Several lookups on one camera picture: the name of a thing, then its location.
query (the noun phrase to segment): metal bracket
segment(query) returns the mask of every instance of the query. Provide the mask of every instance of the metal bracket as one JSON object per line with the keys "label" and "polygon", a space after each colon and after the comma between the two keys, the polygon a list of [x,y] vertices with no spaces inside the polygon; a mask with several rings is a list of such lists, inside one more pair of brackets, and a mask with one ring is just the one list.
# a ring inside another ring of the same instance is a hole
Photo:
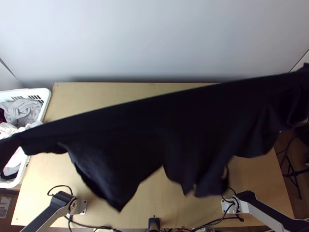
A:
{"label": "metal bracket", "polygon": [[226,210],[229,208],[229,210],[226,213],[231,213],[231,214],[237,214],[239,212],[237,212],[237,203],[235,201],[234,198],[230,198],[230,199],[226,199],[227,201],[231,201],[233,203],[235,203],[233,206],[231,206],[229,208],[229,206],[233,203],[229,203],[227,201],[221,200],[221,208],[222,208],[222,212],[225,213]]}
{"label": "metal bracket", "polygon": [[79,215],[84,215],[87,210],[87,200],[83,199],[77,199],[76,200],[76,205],[75,205],[75,210],[73,212],[74,215],[79,214]]}

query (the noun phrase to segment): black tripod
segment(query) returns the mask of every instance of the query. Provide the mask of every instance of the black tripod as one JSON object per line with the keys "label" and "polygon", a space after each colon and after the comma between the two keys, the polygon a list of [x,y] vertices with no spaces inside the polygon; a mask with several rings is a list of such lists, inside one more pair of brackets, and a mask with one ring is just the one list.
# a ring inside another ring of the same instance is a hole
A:
{"label": "black tripod", "polygon": [[287,161],[289,162],[289,168],[288,168],[287,174],[283,174],[283,176],[288,177],[292,181],[292,183],[297,188],[299,199],[302,199],[301,190],[299,189],[299,185],[298,185],[298,181],[297,181],[297,176],[300,175],[300,174],[309,172],[309,168],[303,169],[301,171],[295,171],[289,157],[287,155],[285,155],[284,159],[287,159]]}
{"label": "black tripod", "polygon": [[295,185],[295,187],[297,188],[299,199],[302,199],[302,195],[301,195],[301,190],[299,188],[299,184],[298,184],[298,181],[297,181],[297,177],[300,174],[309,172],[309,168],[303,169],[303,170],[300,170],[300,171],[295,171],[294,168],[293,168],[293,165],[292,165],[292,163],[291,163],[291,161],[290,161],[290,159],[289,159],[289,157],[287,155],[287,152],[288,152],[288,149],[289,149],[291,143],[293,142],[293,140],[296,137],[300,136],[300,139],[304,140],[304,136],[305,136],[305,138],[308,137],[308,132],[309,132],[308,125],[306,127],[299,128],[298,130],[296,130],[296,132],[292,135],[291,139],[289,140],[287,148],[285,150],[277,153],[277,154],[279,154],[279,153],[284,152],[284,157],[282,159],[280,167],[282,167],[282,164],[283,164],[284,160],[287,159],[287,161],[289,163],[289,167],[288,167],[288,170],[287,170],[287,174],[283,174],[283,176],[284,177],[288,177],[292,181],[292,183]]}

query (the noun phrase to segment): cardboard box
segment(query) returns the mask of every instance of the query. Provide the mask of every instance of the cardboard box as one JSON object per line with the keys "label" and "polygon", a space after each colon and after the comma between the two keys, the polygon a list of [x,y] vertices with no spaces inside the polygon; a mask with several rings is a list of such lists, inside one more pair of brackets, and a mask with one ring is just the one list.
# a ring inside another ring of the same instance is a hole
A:
{"label": "cardboard box", "polygon": [[0,189],[0,228],[3,232],[20,232],[23,226],[11,225],[19,191]]}

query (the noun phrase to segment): floor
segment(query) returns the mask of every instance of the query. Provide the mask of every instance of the floor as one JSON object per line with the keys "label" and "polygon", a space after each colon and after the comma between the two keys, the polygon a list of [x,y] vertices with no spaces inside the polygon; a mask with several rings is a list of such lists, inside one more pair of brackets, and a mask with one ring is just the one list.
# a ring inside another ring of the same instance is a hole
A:
{"label": "floor", "polygon": [[[274,147],[276,152],[282,151],[286,148],[288,141],[293,135],[292,131],[285,131],[279,134],[278,140]],[[304,165],[305,157],[309,154],[309,148],[306,147],[298,138],[296,138],[289,147],[288,156],[294,166],[295,170],[302,170],[308,168]],[[278,154],[279,163],[282,161],[284,153]],[[283,163],[282,172],[285,174],[287,172],[287,161]],[[288,179],[284,179],[287,191],[289,193],[290,201],[292,204],[294,216],[297,219],[305,219],[309,217],[309,173],[299,175],[298,181],[301,187],[301,193],[303,199],[298,198],[298,193],[296,187]],[[266,226],[260,227],[239,227],[239,228],[217,228],[217,230],[222,232],[265,232],[271,231]],[[49,228],[47,232],[67,232],[67,228]],[[77,229],[72,228],[73,232],[93,232],[93,229]],[[145,229],[123,229],[123,232],[144,232]]]}

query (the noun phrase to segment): garment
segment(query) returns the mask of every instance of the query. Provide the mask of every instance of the garment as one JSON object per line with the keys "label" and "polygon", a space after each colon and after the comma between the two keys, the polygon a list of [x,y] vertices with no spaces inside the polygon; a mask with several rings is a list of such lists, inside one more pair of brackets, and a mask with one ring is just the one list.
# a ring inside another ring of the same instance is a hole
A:
{"label": "garment", "polygon": [[18,99],[16,101],[0,102],[6,121],[16,127],[25,126],[37,121],[42,104],[34,99]]}
{"label": "garment", "polygon": [[0,164],[20,145],[27,155],[68,152],[87,186],[119,211],[162,165],[184,194],[194,184],[197,197],[222,194],[232,156],[266,154],[279,131],[308,117],[308,77],[200,87],[50,122],[0,140]]}
{"label": "garment", "polygon": [[6,175],[4,175],[3,172],[1,172],[1,173],[0,173],[0,177],[1,177],[2,179],[4,179],[4,180],[12,180],[12,179],[15,179],[15,178],[17,177],[17,174],[18,174],[18,172],[15,172],[15,173],[13,173],[13,174],[11,174],[11,175],[9,175],[9,176],[6,176]]}
{"label": "garment", "polygon": [[[42,125],[43,123],[41,121],[36,121],[32,124],[27,124],[26,127],[20,127],[17,128],[9,123],[1,123],[0,124],[0,140],[4,138],[8,138],[12,136],[13,134],[23,132],[27,129],[34,128],[36,126]],[[13,156],[10,158],[10,160],[7,162],[3,169],[3,175],[10,176],[14,173],[17,173],[21,164],[21,160],[23,159],[23,156],[25,153],[23,152],[22,148],[19,147],[16,152],[13,154]]]}
{"label": "garment", "polygon": [[0,108],[0,123],[6,123],[6,119],[4,117],[4,110]]}

